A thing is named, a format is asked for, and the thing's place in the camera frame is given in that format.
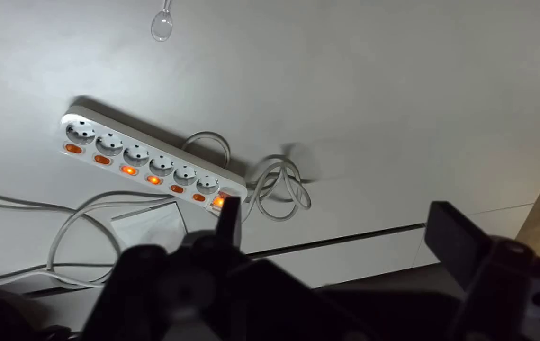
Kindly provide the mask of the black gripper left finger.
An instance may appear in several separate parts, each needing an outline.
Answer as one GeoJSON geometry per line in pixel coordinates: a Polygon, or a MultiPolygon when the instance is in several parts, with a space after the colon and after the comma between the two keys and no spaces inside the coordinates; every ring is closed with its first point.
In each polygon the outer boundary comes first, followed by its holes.
{"type": "Polygon", "coordinates": [[[225,197],[216,228],[187,233],[174,252],[127,248],[113,265],[81,341],[161,341],[180,313],[193,311],[218,337],[229,337],[225,277],[240,254],[240,199],[225,197]]]}

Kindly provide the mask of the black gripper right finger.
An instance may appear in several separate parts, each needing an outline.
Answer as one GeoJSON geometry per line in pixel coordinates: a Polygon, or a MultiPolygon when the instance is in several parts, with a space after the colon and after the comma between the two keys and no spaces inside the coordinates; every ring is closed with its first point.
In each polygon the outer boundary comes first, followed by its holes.
{"type": "Polygon", "coordinates": [[[430,205],[424,243],[464,290],[449,341],[530,341],[523,324],[540,322],[540,256],[487,235],[447,201],[430,205]]]}

